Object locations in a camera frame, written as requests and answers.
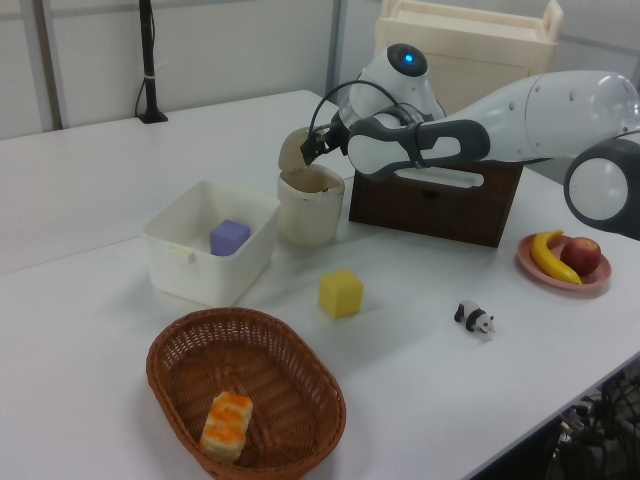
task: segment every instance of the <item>cup lid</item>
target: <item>cup lid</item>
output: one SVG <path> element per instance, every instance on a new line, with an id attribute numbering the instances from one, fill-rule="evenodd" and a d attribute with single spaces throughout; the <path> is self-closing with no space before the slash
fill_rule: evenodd
<path id="1" fill-rule="evenodd" d="M 307 140 L 309 128 L 302 127 L 291 132 L 282 142 L 278 166 L 283 172 L 297 172 L 307 168 L 300 146 Z"/>

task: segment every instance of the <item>purple block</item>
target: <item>purple block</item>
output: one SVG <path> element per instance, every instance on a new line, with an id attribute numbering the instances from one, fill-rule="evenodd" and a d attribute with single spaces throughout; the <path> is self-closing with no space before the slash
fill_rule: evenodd
<path id="1" fill-rule="evenodd" d="M 249 227 L 233 220 L 225 220 L 211 231 L 211 254 L 219 257 L 233 255 L 251 236 Z"/>

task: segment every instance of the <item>pink plate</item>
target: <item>pink plate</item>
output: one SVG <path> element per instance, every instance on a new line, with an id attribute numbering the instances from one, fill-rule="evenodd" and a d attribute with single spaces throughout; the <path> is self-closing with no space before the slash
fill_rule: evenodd
<path id="1" fill-rule="evenodd" d="M 600 288 L 611 276 L 611 264 L 607 257 L 602 255 L 600 259 L 600 265 L 596 268 L 596 271 L 585 277 L 580 277 L 582 285 L 576 285 L 575 283 L 563 282 L 562 280 L 556 280 L 544 273 L 536 262 L 531 257 L 531 242 L 534 235 L 527 235 L 518 244 L 518 260 L 520 264 L 534 277 L 542 280 L 543 282 L 553 285 L 554 287 L 564 288 L 565 290 L 576 291 L 589 291 Z M 558 258 L 560 258 L 560 252 L 562 247 L 571 240 L 571 237 L 560 235 L 549 242 L 549 250 Z"/>

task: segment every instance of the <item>yellow cube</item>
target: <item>yellow cube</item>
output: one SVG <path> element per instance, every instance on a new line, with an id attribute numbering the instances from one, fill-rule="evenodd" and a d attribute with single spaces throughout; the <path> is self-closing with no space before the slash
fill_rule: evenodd
<path id="1" fill-rule="evenodd" d="M 320 279 L 318 303 L 333 318 L 353 315 L 360 311 L 364 284 L 351 270 L 339 270 Z"/>

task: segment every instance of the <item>panda figurine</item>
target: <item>panda figurine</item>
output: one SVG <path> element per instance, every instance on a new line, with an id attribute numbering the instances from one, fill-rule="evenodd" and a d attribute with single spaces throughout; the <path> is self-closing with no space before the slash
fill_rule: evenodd
<path id="1" fill-rule="evenodd" d="M 493 317 L 487 315 L 487 312 L 471 300 L 463 300 L 460 302 L 458 311 L 453 316 L 453 319 L 458 323 L 466 320 L 466 327 L 470 332 L 475 332 L 475 327 L 478 327 L 484 333 L 494 332 Z"/>

